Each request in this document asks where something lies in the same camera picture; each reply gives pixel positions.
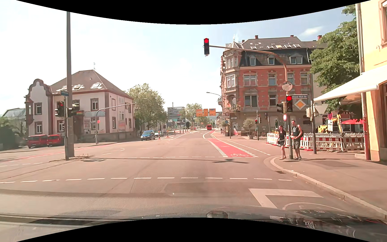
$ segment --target asphalt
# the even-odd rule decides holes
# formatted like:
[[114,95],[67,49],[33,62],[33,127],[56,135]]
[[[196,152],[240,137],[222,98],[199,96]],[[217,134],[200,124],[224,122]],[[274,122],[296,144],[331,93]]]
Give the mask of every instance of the asphalt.
[[160,140],[83,146],[76,155],[89,158],[70,161],[59,160],[63,147],[39,148],[33,155],[0,154],[0,213],[54,216],[94,210],[104,215],[110,209],[140,216],[207,204],[374,216],[270,165],[279,147],[213,133],[196,130]]

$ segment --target construction barrier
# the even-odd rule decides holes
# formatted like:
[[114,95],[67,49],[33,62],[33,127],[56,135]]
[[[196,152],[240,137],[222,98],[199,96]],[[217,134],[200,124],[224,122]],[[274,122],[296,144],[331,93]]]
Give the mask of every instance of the construction barrier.
[[[267,143],[278,145],[279,135],[267,133]],[[289,147],[289,135],[286,135],[285,147]],[[304,134],[300,149],[313,151],[313,134]],[[316,134],[316,150],[362,151],[364,150],[363,134]]]

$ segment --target red car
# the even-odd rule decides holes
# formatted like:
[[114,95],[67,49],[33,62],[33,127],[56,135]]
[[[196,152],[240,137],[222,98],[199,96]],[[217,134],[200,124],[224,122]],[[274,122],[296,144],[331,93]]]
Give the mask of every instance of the red car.
[[29,136],[27,145],[29,148],[46,146],[47,145],[47,135],[39,134],[39,135]]
[[64,138],[59,134],[49,135],[47,138],[47,146],[63,146]]

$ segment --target man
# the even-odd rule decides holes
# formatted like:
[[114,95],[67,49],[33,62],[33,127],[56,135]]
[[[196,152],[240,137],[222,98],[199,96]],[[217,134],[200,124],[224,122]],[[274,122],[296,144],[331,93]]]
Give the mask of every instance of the man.
[[295,149],[295,154],[297,158],[295,160],[301,160],[300,146],[301,146],[301,137],[303,136],[303,131],[299,124],[296,124],[295,120],[292,120],[292,134],[291,138],[293,139],[293,148]]

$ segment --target bicycle symbol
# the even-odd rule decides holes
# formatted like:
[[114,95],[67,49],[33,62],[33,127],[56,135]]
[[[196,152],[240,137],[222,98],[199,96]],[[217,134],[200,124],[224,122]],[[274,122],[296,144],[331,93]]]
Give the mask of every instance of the bicycle symbol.
[[248,155],[243,155],[243,154],[232,154],[231,156],[248,156]]

